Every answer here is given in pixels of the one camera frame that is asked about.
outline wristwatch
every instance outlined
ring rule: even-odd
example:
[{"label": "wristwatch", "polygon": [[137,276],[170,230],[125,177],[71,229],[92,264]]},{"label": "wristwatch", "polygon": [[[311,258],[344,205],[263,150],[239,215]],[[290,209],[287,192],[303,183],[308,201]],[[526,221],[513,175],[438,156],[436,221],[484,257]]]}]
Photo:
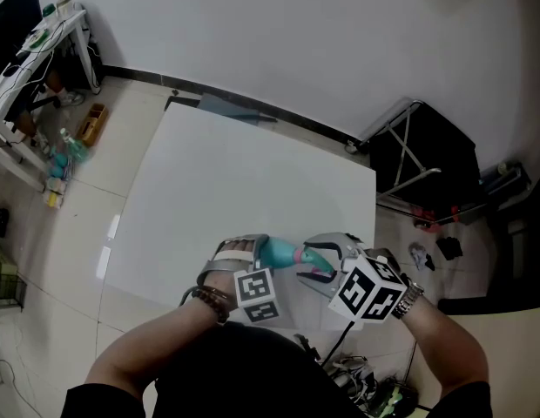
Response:
[{"label": "wristwatch", "polygon": [[417,285],[407,275],[403,275],[405,276],[404,279],[407,279],[408,289],[403,295],[402,300],[400,300],[398,305],[396,305],[396,307],[392,310],[392,315],[396,317],[396,319],[401,319],[403,316],[405,316],[415,304],[417,299],[419,299],[419,296],[425,292],[422,287]]}]

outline white tabletop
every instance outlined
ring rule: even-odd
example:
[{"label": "white tabletop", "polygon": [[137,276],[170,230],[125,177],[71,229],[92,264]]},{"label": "white tabletop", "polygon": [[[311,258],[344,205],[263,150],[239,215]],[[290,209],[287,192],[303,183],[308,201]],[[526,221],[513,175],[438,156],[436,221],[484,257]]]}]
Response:
[{"label": "white tabletop", "polygon": [[[126,201],[105,283],[135,299],[177,306],[225,238],[267,233],[300,245],[335,231],[374,244],[374,171],[272,131],[171,104]],[[275,285],[283,317],[264,325],[345,326],[293,269],[276,272]]]},{"label": "white tabletop", "polygon": [[[3,121],[5,115],[9,111],[12,101],[15,100],[17,94],[20,92],[20,88],[30,79],[32,73],[38,66],[50,55],[51,51],[57,46],[65,37],[72,32],[75,26],[86,14],[85,10],[77,10],[72,17],[65,20],[62,24],[53,26],[50,31],[50,36],[45,40],[43,44],[33,50],[26,58],[21,68],[19,68],[12,76],[5,77],[3,74],[0,76],[0,120]],[[44,21],[40,22],[36,29],[44,27]],[[14,88],[14,91],[10,91],[9,94],[2,96],[8,89]]]}]

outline monitor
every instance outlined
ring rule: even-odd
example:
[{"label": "monitor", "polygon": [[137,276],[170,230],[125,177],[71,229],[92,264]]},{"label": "monitor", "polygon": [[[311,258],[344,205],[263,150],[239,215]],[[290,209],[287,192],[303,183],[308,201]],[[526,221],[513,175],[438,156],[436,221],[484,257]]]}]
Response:
[{"label": "monitor", "polygon": [[0,3],[0,76],[30,32],[42,20],[39,0],[3,0]]}]

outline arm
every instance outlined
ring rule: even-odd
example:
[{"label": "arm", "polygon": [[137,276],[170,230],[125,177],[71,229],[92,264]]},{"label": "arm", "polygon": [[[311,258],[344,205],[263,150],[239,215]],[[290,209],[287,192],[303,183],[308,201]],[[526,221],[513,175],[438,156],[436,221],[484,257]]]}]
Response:
[{"label": "arm", "polygon": [[414,335],[442,396],[476,381],[489,381],[489,368],[476,339],[420,296],[403,323]]},{"label": "arm", "polygon": [[[233,276],[229,273],[210,273],[206,285],[234,293]],[[175,353],[215,326],[217,319],[202,300],[189,300],[113,342],[96,359],[85,383],[121,388],[142,401],[146,387],[158,378]]]}]

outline person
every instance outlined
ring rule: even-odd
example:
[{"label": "person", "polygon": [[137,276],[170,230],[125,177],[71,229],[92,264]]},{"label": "person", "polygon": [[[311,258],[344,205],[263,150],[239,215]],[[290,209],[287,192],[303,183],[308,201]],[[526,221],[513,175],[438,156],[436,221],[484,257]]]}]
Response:
[{"label": "person", "polygon": [[[222,250],[252,251],[252,244],[231,241]],[[67,392],[62,417],[143,417],[142,396],[153,381],[154,418],[362,416],[290,340],[260,327],[217,325],[220,308],[235,307],[233,283],[232,273],[211,271],[204,286],[226,299],[192,298],[114,341],[96,359],[85,384]],[[492,416],[487,360],[477,341],[423,296],[402,321],[442,385],[442,398],[429,417]]]},{"label": "person", "polygon": [[[47,64],[47,62],[41,64],[36,71],[34,71],[30,80],[35,76],[43,76],[46,72]],[[52,69],[49,72],[44,82],[48,88],[55,93],[62,107],[80,105],[84,102],[84,95],[76,91],[67,91],[66,88],[64,88],[61,77],[55,69]],[[9,111],[5,116],[5,120],[12,122],[19,131],[32,138],[39,145],[41,151],[45,155],[48,155],[50,146],[47,137],[45,137],[36,124],[34,124],[34,118],[26,109],[27,104],[31,102],[29,99],[33,91],[34,88],[32,85],[24,86],[21,89],[10,106]]]}]

